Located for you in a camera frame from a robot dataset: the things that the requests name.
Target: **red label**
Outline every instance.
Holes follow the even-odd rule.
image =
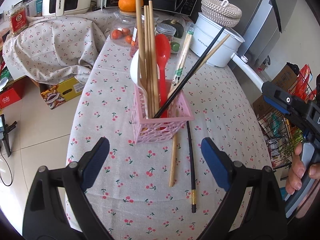
[[[13,32],[17,32],[21,27],[27,24],[26,11],[23,10],[11,16],[11,24]]]

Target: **chopstick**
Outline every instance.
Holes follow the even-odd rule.
[[[144,89],[147,88],[147,74],[146,74],[146,65],[145,65],[145,48],[143,41],[143,32],[142,32],[142,21],[141,21],[141,0],[136,0],[136,17],[137,17],[137,32],[138,32],[138,46],[139,46],[139,58],[140,58],[140,71],[141,71],[141,84]]]
[[[177,154],[177,134],[173,136],[172,140],[172,153],[171,153],[171,165],[169,175],[169,187],[173,187],[174,180],[174,168],[176,166],[176,154]]]
[[[204,60],[200,63],[200,65],[198,66],[198,68],[196,69],[196,71],[194,73],[196,73],[207,61],[208,59],[222,46],[222,44],[227,40],[227,38],[230,37],[230,34],[226,35],[218,44],[217,46],[215,46],[209,53],[207,56],[205,56]],[[172,90],[170,90],[170,92],[168,93],[168,98],[172,95],[172,93],[175,91],[176,88],[173,88]]]
[[[177,66],[177,69],[175,71],[174,78],[172,80],[171,87],[170,87],[169,91],[174,90],[175,87],[177,86],[177,84],[180,81],[182,70],[183,70],[184,64],[185,64],[186,59],[187,59],[188,50],[190,48],[190,43],[191,43],[192,36],[193,36],[193,31],[192,30],[188,30],[187,35],[185,37],[185,41],[183,43],[182,52],[181,52],[181,55],[180,55],[180,58],[179,58],[179,61],[178,61],[178,66]]]
[[[189,156],[190,156],[190,174],[191,174],[191,211],[196,213],[196,174],[195,174],[195,162],[193,160],[192,138],[189,121],[187,121],[188,141],[189,141]]]
[[[153,118],[160,118],[161,117],[162,113],[168,108],[168,106],[171,104],[171,102],[174,100],[174,98],[177,96],[177,94],[181,91],[183,86],[187,83],[187,81],[190,79],[190,77],[196,72],[199,65],[202,63],[205,56],[209,53],[210,49],[216,43],[217,39],[220,37],[220,35],[223,31],[224,31],[224,27],[221,28],[219,33],[215,36],[213,41],[210,43],[210,45],[207,47],[207,49],[204,51],[204,53],[201,55],[201,57],[198,59],[198,61],[195,63],[195,65],[191,68],[191,70],[188,72],[188,74],[185,76],[185,78],[179,83],[179,85],[174,90],[172,95],[170,95],[170,97],[167,99],[167,101],[159,109],[159,111],[156,113],[156,115]]]
[[[155,42],[155,25],[154,25],[154,18],[153,18],[153,5],[152,1],[149,1],[149,24],[150,24],[150,40],[151,40],[151,68],[152,68],[152,75],[153,75],[153,99],[155,104],[155,112],[159,111],[159,90],[158,90],[158,68],[157,68],[157,60],[156,60],[156,42]]]
[[[149,56],[149,26],[148,26],[148,8],[144,6],[144,44],[145,44],[145,56],[146,56],[146,72],[147,72],[147,98],[148,98],[148,113],[153,116],[152,112],[152,94],[151,94],[151,71],[150,71],[150,56]]]

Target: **yellow cardboard box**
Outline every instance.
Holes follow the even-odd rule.
[[[50,109],[54,109],[65,102],[82,94],[84,84],[74,77],[58,85],[40,84],[40,93]]]

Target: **red spoon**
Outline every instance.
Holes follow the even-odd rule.
[[[157,64],[159,66],[160,72],[160,107],[164,105],[167,100],[167,90],[165,84],[165,65],[170,58],[170,43],[168,38],[164,34],[159,34],[156,36],[156,55]],[[162,118],[167,117],[167,111],[162,115]]]

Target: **green fruit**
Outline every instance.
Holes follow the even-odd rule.
[[[179,48],[180,48],[180,44],[179,43],[177,43],[176,41],[171,42],[171,49],[174,52],[178,52]]]
[[[178,39],[182,38],[184,28],[180,23],[177,22],[177,20],[175,20],[175,19],[174,20],[165,20],[162,23],[165,23],[165,24],[168,24],[168,25],[171,25],[172,27],[174,27],[177,30],[174,36]]]

